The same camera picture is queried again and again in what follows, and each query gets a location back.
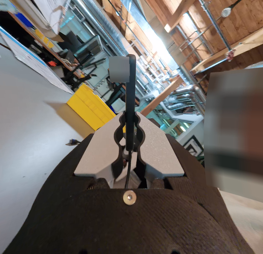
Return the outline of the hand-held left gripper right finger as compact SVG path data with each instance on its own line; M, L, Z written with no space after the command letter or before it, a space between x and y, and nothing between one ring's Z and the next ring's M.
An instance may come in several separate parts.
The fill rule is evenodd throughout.
M149 183L182 177L185 172L164 131L139 112L136 114L138 171Z

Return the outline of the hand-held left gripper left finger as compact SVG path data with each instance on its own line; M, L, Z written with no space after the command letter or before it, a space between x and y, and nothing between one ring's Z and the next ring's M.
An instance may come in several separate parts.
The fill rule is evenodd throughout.
M92 136L74 175L104 178L113 188L114 180L122 173L123 156L120 141L125 126L124 112L119 113Z

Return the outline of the yellow plastic bin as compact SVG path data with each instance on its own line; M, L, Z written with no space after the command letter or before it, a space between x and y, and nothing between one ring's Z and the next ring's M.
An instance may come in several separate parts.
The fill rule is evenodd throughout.
M81 85L72 95L67 101L67 105L94 131L97 131L116 116L110 107L85 84Z

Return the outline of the slim dark grey USB hub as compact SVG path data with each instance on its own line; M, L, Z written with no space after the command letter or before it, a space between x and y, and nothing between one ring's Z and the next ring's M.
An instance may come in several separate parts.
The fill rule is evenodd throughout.
M135 126L135 84L136 84L136 57L129 54L129 82L126 83L126 150L133 151L134 148L134 126Z

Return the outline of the grey desk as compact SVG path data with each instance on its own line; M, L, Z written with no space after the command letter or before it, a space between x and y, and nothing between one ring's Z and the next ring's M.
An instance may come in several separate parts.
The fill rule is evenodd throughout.
M94 130L66 103L71 94L17 60L1 38L0 252L23 225L47 177Z

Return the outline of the framed marker poster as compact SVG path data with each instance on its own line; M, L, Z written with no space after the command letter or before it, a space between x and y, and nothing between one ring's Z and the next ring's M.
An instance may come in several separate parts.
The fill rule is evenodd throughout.
M199 157L204 155L204 148L197 140L195 135L192 135L191 138L183 145L183 147L194 157Z

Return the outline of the black computer monitor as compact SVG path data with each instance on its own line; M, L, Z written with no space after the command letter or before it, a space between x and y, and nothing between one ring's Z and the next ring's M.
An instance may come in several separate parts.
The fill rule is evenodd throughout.
M83 43L77 51L74 53L75 58L78 60L83 59L87 55L92 57L103 52L103 45L101 43L101 39L99 35L93 36L91 39Z

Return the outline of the blue-bordered paper sheet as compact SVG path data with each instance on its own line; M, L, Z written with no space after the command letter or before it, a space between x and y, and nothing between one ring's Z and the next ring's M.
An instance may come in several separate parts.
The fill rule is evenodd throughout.
M18 42L14 37L12 37L6 30L0 27L0 34L3 40L7 43L14 56L24 63L26 66L40 74L52 85L62 89L65 92L73 94L66 84L56 76L55 73L47 66L47 64L40 59L37 55L31 52L23 44Z

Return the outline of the small blue storage bins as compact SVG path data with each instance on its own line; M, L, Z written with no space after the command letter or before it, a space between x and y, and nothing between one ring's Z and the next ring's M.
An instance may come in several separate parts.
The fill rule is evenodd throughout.
M28 28L32 28L33 24L20 12L16 13L15 16Z

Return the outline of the document stand with instruction sheet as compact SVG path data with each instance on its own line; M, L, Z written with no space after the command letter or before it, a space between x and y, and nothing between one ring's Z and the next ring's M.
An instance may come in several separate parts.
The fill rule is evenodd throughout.
M71 0L9 0L46 37L55 39Z

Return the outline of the long spiral ventilation duct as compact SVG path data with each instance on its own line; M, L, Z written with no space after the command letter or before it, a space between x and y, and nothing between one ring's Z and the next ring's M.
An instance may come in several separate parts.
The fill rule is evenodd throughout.
M119 56L129 53L125 49L116 26L96 0L73 0L106 44Z

